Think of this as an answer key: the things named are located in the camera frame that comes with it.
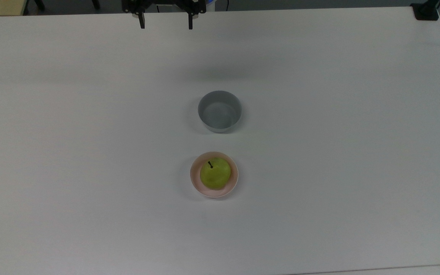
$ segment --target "pink bowl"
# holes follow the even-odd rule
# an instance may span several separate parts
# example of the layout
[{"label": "pink bowl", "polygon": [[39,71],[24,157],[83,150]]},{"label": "pink bowl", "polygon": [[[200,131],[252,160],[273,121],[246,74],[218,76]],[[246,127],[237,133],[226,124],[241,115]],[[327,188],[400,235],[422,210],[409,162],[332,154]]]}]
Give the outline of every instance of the pink bowl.
[{"label": "pink bowl", "polygon": [[[230,165],[230,178],[228,179],[227,184],[219,190],[210,189],[204,186],[199,178],[199,171],[201,171],[201,167],[203,167],[203,164],[205,164],[205,162],[211,158],[222,158]],[[200,155],[196,158],[196,160],[194,160],[193,164],[191,165],[190,177],[194,188],[196,188],[198,192],[207,196],[208,198],[220,198],[227,195],[234,189],[235,185],[237,184],[237,180],[239,179],[239,170],[237,169],[237,165],[235,164],[234,160],[232,160],[228,155],[220,152],[208,152]]]}]

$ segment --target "gray bowl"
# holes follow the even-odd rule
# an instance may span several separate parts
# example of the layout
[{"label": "gray bowl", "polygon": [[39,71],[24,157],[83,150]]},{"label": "gray bowl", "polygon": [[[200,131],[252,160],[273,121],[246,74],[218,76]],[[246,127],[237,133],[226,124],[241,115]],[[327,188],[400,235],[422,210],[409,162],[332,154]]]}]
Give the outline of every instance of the gray bowl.
[{"label": "gray bowl", "polygon": [[223,133],[241,118],[241,102],[230,92],[209,92],[198,104],[198,115],[208,130]]}]

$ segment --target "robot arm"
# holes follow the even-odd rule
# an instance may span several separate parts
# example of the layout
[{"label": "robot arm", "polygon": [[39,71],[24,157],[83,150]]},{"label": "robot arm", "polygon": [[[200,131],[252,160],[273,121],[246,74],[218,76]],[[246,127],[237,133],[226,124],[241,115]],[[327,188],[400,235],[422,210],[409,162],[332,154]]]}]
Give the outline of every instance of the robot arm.
[{"label": "robot arm", "polygon": [[122,10],[138,17],[140,27],[145,29],[144,12],[152,4],[176,5],[188,13],[189,29],[193,29],[193,16],[206,12],[206,0],[122,0]]}]

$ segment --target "black device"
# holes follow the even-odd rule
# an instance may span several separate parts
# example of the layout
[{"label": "black device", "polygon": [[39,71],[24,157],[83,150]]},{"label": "black device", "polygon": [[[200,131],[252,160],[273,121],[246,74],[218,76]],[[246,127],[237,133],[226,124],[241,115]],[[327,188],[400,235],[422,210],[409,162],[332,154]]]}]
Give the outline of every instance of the black device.
[{"label": "black device", "polygon": [[193,16],[206,12],[206,0],[122,0],[122,10],[138,16],[140,27],[145,29],[144,12],[150,5],[176,5],[188,13],[189,29],[193,29]]},{"label": "black device", "polygon": [[437,12],[439,6],[440,0],[428,0],[423,4],[410,4],[410,7],[414,9],[415,19],[423,21],[437,21],[439,19]]}]

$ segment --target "floor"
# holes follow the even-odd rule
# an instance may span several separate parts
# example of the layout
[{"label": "floor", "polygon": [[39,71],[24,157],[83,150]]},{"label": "floor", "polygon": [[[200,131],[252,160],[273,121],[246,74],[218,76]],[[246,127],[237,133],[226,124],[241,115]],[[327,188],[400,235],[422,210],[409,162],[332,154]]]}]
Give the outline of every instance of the floor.
[{"label": "floor", "polygon": [[[101,4],[99,10],[94,9],[91,0],[43,0],[43,2],[45,11],[39,11],[35,2],[30,0],[28,5],[30,15],[122,13],[120,0],[99,0]],[[412,2],[424,2],[424,0],[229,0],[228,10],[386,7],[409,6]],[[217,0],[217,11],[225,11],[226,7],[227,0]],[[157,9],[153,5],[147,12],[157,12]]]}]

